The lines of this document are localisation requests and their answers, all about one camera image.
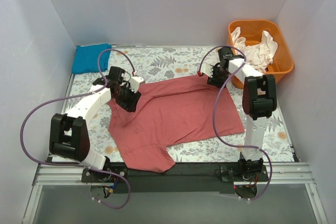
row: electrical wire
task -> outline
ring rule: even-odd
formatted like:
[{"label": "electrical wire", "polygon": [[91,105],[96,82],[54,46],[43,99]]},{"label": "electrical wire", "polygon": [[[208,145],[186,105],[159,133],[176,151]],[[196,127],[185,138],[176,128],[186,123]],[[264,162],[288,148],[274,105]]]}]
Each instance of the electrical wire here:
[{"label": "electrical wire", "polygon": [[[132,73],[133,75],[136,73],[135,71],[135,68],[134,68],[134,65],[133,63],[131,62],[130,58],[122,51],[119,51],[117,49],[114,49],[114,48],[109,48],[109,49],[105,49],[104,51],[100,52],[99,56],[98,56],[98,59],[97,59],[97,65],[98,65],[98,70],[99,70],[99,73],[101,74],[102,78],[104,79],[105,83],[104,83],[104,86],[98,90],[95,90],[94,92],[89,92],[89,93],[85,93],[85,94],[78,94],[78,95],[72,95],[72,96],[69,96],[69,97],[62,97],[62,98],[57,98],[57,99],[53,99],[53,100],[50,100],[50,101],[47,101],[47,102],[44,102],[42,104],[40,104],[39,106],[35,107],[34,109],[32,109],[32,111],[30,111],[28,113],[28,115],[25,117],[25,119],[23,120],[22,122],[22,125],[21,125],[21,129],[20,129],[20,144],[21,144],[21,148],[23,150],[23,152],[26,154],[26,156],[31,159],[32,161],[38,163],[38,164],[42,164],[42,165],[50,165],[50,166],[76,166],[76,167],[84,167],[83,165],[80,165],[80,164],[74,164],[74,163],[49,163],[49,162],[46,162],[46,161],[41,161],[41,160],[38,160],[36,158],[34,158],[33,156],[30,155],[30,153],[28,152],[28,150],[26,149],[26,146],[25,146],[25,143],[24,143],[24,129],[25,129],[25,126],[26,126],[26,123],[28,121],[28,119],[31,117],[31,115],[36,112],[38,109],[40,109],[41,107],[45,106],[45,105],[48,105],[50,103],[53,103],[53,102],[58,102],[58,101],[63,101],[63,100],[68,100],[68,99],[72,99],[72,98],[78,98],[78,97],[86,97],[88,95],[92,95],[94,93],[98,93],[100,92],[101,90],[103,90],[104,88],[106,88],[107,84],[108,84],[108,80],[107,78],[104,76],[103,72],[101,71],[101,68],[100,68],[100,58],[101,56],[103,55],[103,53],[105,52],[110,52],[110,51],[115,51],[115,52],[118,52],[122,55],[124,55],[126,57],[126,59],[128,60],[128,62],[130,63],[131,67],[132,67]],[[126,185],[127,185],[127,189],[128,189],[128,195],[127,195],[127,198],[126,198],[126,201],[121,205],[121,206],[114,206],[114,205],[111,205],[109,204],[108,202],[105,202],[99,198],[96,198],[96,197],[92,197],[92,199],[95,199],[96,201],[98,201],[99,203],[102,203],[110,208],[113,208],[113,209],[121,209],[123,208],[129,201],[130,199],[130,196],[131,196],[131,186],[130,184],[128,183],[128,181],[120,176],[119,174],[116,174],[116,173],[112,173],[112,172],[107,172],[105,170],[98,170],[98,169],[95,169],[95,168],[90,168],[92,171],[94,172],[98,172],[98,173],[105,173],[105,174],[109,174],[109,175],[112,175],[112,176],[115,176],[121,180],[123,180]]]},{"label": "electrical wire", "polygon": [[214,105],[214,109],[213,109],[213,114],[212,114],[212,124],[213,124],[213,128],[214,128],[214,131],[215,131],[215,134],[216,136],[218,137],[218,139],[225,145],[227,146],[230,146],[230,147],[234,147],[234,148],[254,148],[254,149],[258,149],[260,152],[262,152],[266,158],[268,159],[268,163],[269,163],[269,178],[268,178],[268,181],[267,181],[267,184],[266,186],[264,187],[264,189],[261,191],[261,193],[259,195],[257,195],[256,197],[252,198],[252,199],[245,199],[245,200],[255,200],[255,199],[258,199],[260,198],[264,193],[265,191],[267,190],[270,182],[271,182],[271,179],[272,179],[272,174],[273,174],[273,168],[272,168],[272,162],[271,162],[271,159],[270,157],[268,156],[268,154],[261,148],[259,148],[258,146],[255,146],[255,145],[235,145],[235,144],[229,144],[227,142],[225,142],[221,136],[219,135],[218,131],[217,131],[217,127],[216,127],[216,109],[217,109],[217,106],[218,106],[218,101],[219,101],[219,98],[221,97],[221,94],[222,94],[222,91],[224,90],[224,88],[226,87],[227,83],[229,82],[229,80],[246,64],[246,55],[241,51],[239,50],[238,48],[235,48],[235,47],[232,47],[232,46],[216,46],[212,49],[210,49],[210,51],[208,53],[206,53],[206,55],[203,57],[200,65],[199,65],[199,69],[198,71],[201,70],[201,66],[203,64],[203,61],[205,60],[205,58],[213,51],[215,50],[216,48],[219,48],[219,47],[227,47],[227,48],[231,48],[231,49],[234,49],[236,50],[237,52],[239,52],[243,57],[244,57],[244,62],[233,72],[231,73],[228,78],[225,80],[225,82],[223,83],[221,89],[219,90],[218,92],[218,95],[217,95],[217,98],[216,98],[216,101],[215,101],[215,105]]}]

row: orange laundry basket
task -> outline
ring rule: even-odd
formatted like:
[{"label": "orange laundry basket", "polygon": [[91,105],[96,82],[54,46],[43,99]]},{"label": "orange laundry basket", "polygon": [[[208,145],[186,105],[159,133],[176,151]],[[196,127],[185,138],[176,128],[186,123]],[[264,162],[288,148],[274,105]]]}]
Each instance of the orange laundry basket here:
[{"label": "orange laundry basket", "polygon": [[[265,73],[273,74],[275,76],[276,83],[278,83],[285,74],[292,71],[294,68],[292,57],[289,53],[285,40],[282,37],[279,27],[275,23],[263,19],[233,21],[228,26],[228,45],[234,46],[231,33],[237,27],[240,27],[240,37],[246,38],[246,46],[252,46],[260,43],[263,31],[268,31],[272,35],[273,40],[278,43],[278,49],[273,57],[273,64],[268,65]],[[244,87],[244,85],[236,77],[233,77],[232,82],[240,89]]]}]

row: orange bin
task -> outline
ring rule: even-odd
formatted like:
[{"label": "orange bin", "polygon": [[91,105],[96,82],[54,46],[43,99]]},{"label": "orange bin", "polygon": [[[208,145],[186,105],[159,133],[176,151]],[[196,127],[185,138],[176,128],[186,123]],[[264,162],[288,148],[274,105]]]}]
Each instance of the orange bin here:
[{"label": "orange bin", "polygon": [[[234,46],[231,33],[240,26],[240,37],[245,37],[246,46],[252,46],[261,42],[261,36],[263,31],[268,31],[273,40],[278,43],[278,49],[273,57],[273,63],[268,65],[265,74],[273,74],[275,76],[276,83],[278,83],[285,74],[292,71],[294,63],[289,53],[284,38],[280,32],[279,27],[268,20],[263,19],[250,19],[250,20],[237,20],[233,21],[228,26],[229,35],[227,37],[227,44]],[[244,85],[234,76],[232,78],[233,84],[242,89]]]}]

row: gray wall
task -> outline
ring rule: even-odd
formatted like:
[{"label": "gray wall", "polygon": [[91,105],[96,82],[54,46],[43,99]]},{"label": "gray wall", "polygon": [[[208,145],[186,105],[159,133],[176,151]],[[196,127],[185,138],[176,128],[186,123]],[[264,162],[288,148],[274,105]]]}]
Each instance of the gray wall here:
[{"label": "gray wall", "polygon": [[277,23],[295,61],[278,93],[296,152],[309,162],[329,223],[336,223],[336,0],[287,0]]},{"label": "gray wall", "polygon": [[[38,104],[64,95],[75,47],[50,0],[0,0],[0,222],[21,223],[37,164],[22,152],[19,130]],[[47,155],[49,123],[61,104],[33,116],[29,151]]]},{"label": "gray wall", "polygon": [[286,0],[51,1],[76,45],[213,45],[233,20],[274,20]]}]

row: red garment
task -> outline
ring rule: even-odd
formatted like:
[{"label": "red garment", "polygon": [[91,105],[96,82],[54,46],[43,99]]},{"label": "red garment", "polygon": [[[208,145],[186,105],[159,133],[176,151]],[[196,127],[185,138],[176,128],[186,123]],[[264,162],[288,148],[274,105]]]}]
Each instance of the red garment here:
[{"label": "red garment", "polygon": [[[214,137],[212,112],[219,89],[206,77],[188,76],[144,84],[134,113],[110,101],[109,132],[128,168],[164,172],[175,163],[167,146]],[[219,100],[216,125],[220,135],[244,132],[225,89]]]}]

